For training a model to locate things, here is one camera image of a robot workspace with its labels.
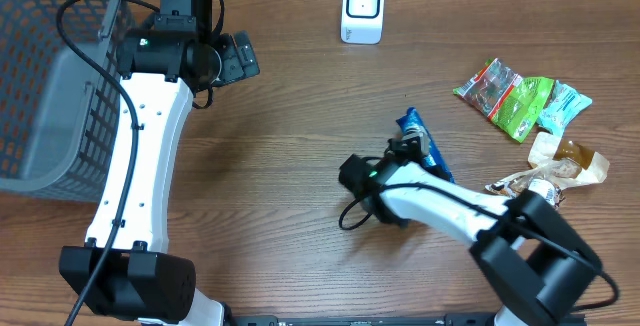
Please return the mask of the green red snack bag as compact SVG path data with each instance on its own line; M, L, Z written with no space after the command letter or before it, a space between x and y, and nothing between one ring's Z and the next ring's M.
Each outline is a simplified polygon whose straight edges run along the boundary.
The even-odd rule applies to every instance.
M523 77L501 59L493 58L453 94L522 143L537 122L553 85L550 78Z

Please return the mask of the beige tissue pack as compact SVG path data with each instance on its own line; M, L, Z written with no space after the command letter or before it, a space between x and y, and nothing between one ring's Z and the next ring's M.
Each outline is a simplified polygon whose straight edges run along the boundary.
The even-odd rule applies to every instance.
M600 153L547 132L537 134L528 155L530 169L487 184L489 193L515 198L525 190L558 208L569 188L601 184L610 162Z

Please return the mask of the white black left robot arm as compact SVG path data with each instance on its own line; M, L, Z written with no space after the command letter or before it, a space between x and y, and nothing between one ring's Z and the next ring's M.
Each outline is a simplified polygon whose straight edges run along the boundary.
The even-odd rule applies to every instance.
M144 325L229 325L230 308L196 286L192 261L168 252L168 196L195 96L258 75L246 32L223 32L224 0L161 0L116 51L105 81L120 96L106 184L82 246L59 271L76 306Z

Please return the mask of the blue Oreo cookie pack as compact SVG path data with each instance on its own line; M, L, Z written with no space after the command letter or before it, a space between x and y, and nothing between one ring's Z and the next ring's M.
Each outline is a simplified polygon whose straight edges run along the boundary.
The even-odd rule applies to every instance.
M397 119L396 123L401 129L402 140L408 144L416 144L417 162L437 177L454 183L454 176L417 109L408 108L406 114Z

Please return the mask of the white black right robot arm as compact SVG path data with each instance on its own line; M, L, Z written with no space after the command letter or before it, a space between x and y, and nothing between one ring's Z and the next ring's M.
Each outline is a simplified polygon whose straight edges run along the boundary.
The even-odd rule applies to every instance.
M464 244L503 304L499 325L560 324L603 271L542 195L508 198L457 185L416 138L389 140L381 157L351 155L338 180L380 222L420 222Z

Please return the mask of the mint wet wipes pack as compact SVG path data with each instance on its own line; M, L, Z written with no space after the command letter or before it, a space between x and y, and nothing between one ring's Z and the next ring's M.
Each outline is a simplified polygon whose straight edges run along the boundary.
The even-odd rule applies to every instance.
M590 97L556 80L551 100L538 116L537 124L552 135L562 137L571 121L591 104Z

